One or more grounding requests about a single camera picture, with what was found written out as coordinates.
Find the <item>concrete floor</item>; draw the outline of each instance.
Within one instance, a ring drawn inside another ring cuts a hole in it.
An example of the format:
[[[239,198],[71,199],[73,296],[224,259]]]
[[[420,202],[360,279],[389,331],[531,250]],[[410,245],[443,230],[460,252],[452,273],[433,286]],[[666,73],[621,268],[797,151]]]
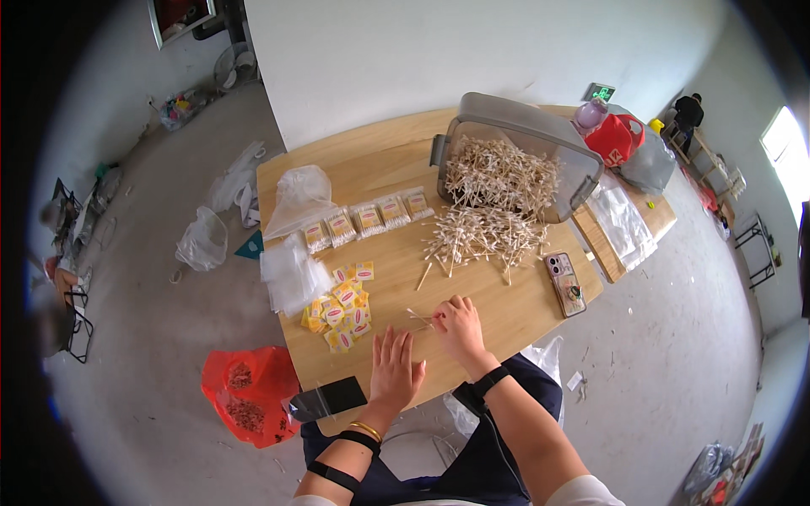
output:
[[[89,362],[62,353],[45,367],[89,469],[115,504],[285,504],[304,473],[298,436],[263,450],[242,444],[199,388],[210,350],[284,344],[258,262],[230,254],[211,272],[187,270],[179,284],[168,282],[194,210],[256,139],[266,141],[268,158],[283,150],[261,85],[215,102],[182,130],[146,138],[121,162],[125,178],[106,215],[117,218],[109,246],[91,246],[83,260],[94,272]],[[617,284],[604,282],[587,313],[537,336],[540,345],[565,338],[564,382],[576,370],[588,379],[584,402],[565,389],[565,432],[627,504],[670,503],[705,444],[742,440],[761,362],[742,259],[680,172],[666,195],[678,222],[658,251]],[[232,253],[252,230],[235,209],[224,222]],[[394,435],[454,431],[440,398],[396,423]],[[460,447],[464,439],[448,441]],[[412,458],[386,456],[404,469]]]

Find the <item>hand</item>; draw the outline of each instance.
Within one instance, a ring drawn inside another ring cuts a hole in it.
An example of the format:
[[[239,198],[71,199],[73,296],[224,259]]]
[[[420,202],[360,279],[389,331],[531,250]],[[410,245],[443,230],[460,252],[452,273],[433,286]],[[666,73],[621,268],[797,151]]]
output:
[[[456,359],[474,381],[492,370],[484,370],[490,365],[497,367],[495,357],[484,348],[478,310],[469,297],[450,297],[436,307],[432,319],[445,352]]]
[[[382,408],[393,419],[411,403],[424,380],[427,363],[411,363],[413,336],[388,325],[384,337],[374,335],[370,406]]]

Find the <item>black wristband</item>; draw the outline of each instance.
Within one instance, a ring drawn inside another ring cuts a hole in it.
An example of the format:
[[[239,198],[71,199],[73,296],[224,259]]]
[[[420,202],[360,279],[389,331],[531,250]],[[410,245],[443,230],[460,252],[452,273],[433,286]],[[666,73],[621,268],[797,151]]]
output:
[[[377,440],[375,440],[368,434],[364,434],[363,432],[358,431],[343,431],[340,434],[338,434],[338,439],[360,443],[367,449],[371,450],[371,453],[374,457],[380,456],[380,444],[377,442]]]
[[[497,368],[493,369],[487,374],[484,374],[483,378],[476,381],[472,386],[472,390],[473,392],[475,392],[475,395],[483,399],[484,395],[487,394],[489,389],[495,386],[495,384],[498,381],[504,379],[507,376],[509,376],[509,369],[505,368],[502,365],[498,366]]]
[[[360,488],[360,482],[357,481],[357,478],[341,470],[337,470],[334,467],[327,466],[323,462],[312,461],[312,463],[307,466],[306,470],[326,478],[333,483],[337,483],[352,494],[356,494],[357,489]]]

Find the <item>pink phone case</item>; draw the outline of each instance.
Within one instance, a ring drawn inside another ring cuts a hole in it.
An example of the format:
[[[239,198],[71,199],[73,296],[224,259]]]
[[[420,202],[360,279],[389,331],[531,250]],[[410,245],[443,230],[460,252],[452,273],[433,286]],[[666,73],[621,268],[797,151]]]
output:
[[[562,313],[566,318],[582,313],[587,309],[582,287],[579,285],[577,275],[573,272],[571,259],[567,253],[548,255],[545,260],[548,273],[552,277],[552,284],[556,289],[557,299],[560,301]]]

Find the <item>gray plastic container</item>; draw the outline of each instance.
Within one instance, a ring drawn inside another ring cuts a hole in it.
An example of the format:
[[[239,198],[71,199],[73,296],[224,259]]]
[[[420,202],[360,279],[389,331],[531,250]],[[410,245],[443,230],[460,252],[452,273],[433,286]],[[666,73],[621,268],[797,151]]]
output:
[[[483,140],[511,141],[529,155],[559,158],[563,163],[555,202],[544,215],[546,223],[562,223],[584,203],[604,172],[602,157],[588,149],[569,120],[536,107],[482,93],[465,93],[447,135],[433,138],[430,164],[439,167],[437,191],[447,202],[446,162],[466,135]]]

